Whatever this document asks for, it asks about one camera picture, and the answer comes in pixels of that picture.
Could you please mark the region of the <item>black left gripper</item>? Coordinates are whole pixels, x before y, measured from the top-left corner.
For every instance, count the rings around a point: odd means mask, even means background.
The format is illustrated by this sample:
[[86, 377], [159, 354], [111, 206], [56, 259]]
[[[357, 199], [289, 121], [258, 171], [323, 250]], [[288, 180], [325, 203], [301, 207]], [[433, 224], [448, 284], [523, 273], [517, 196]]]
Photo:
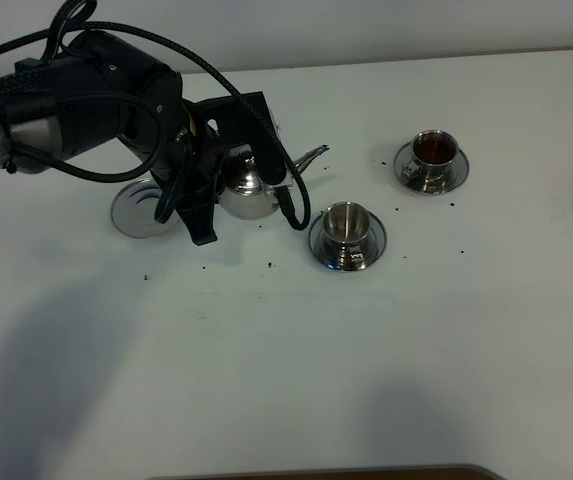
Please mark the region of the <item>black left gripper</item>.
[[217, 240], [213, 227], [217, 176], [222, 153], [215, 129], [183, 98], [181, 76], [169, 69], [146, 69], [130, 76], [130, 93], [157, 111], [164, 128], [156, 142], [154, 123], [141, 113], [130, 117], [130, 151], [144, 160], [159, 148], [150, 173], [162, 189], [154, 218], [165, 223], [179, 215], [196, 245]]

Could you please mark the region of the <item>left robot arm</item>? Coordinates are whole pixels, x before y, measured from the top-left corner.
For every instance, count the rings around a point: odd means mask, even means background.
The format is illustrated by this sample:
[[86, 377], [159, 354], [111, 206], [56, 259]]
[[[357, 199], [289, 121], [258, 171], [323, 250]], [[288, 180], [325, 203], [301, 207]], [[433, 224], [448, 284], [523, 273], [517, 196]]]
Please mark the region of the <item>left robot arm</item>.
[[101, 184], [149, 173], [161, 190], [154, 221], [178, 215], [194, 244], [212, 243], [222, 153], [204, 107], [168, 65], [88, 29], [0, 78], [0, 171]]

